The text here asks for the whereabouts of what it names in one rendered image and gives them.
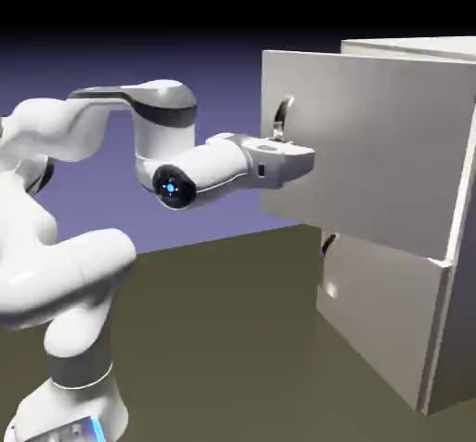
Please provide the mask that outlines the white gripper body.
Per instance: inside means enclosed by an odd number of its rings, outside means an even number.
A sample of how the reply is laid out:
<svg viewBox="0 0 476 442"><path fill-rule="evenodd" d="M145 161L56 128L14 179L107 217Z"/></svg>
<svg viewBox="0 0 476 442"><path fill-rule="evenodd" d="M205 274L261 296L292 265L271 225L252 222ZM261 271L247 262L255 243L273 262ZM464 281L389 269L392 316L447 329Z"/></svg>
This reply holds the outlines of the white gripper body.
<svg viewBox="0 0 476 442"><path fill-rule="evenodd" d="M291 141L276 144L278 164L276 166L275 188L280 189L290 181L295 181L310 173L314 167L315 151L296 145Z"/></svg>

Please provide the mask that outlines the large pale grey cabinet door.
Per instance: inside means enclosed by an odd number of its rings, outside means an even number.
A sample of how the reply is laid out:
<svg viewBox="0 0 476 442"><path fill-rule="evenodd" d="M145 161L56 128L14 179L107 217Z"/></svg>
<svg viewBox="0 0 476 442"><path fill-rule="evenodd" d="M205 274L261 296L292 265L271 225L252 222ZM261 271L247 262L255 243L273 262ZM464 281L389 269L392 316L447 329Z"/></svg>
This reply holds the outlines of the large pale grey cabinet door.
<svg viewBox="0 0 476 442"><path fill-rule="evenodd" d="M311 173L261 196L264 211L439 260L456 206L474 72L428 60L266 50L261 128L295 98L284 135Z"/></svg>

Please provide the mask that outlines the small pale grey cabinet door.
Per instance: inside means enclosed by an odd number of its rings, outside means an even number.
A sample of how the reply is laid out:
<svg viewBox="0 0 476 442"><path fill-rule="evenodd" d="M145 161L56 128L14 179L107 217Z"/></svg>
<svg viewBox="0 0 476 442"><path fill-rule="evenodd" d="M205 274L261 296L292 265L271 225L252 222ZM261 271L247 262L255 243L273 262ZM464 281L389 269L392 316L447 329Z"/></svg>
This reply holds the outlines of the small pale grey cabinet door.
<svg viewBox="0 0 476 442"><path fill-rule="evenodd" d="M337 234L317 310L412 409L425 407L453 263Z"/></svg>

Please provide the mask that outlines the pale grey cabinet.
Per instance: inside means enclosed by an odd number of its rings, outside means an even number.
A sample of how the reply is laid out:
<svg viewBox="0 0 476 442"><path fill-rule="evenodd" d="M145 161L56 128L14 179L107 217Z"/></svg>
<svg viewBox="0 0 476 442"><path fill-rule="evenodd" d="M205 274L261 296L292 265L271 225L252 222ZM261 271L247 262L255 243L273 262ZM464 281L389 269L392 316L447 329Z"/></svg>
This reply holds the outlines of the pale grey cabinet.
<svg viewBox="0 0 476 442"><path fill-rule="evenodd" d="M456 91L469 99L470 122L456 206L444 256L453 263L436 337L425 407L430 415L476 398L476 36L345 39L342 52L372 58L428 60L468 65L471 86Z"/></svg>

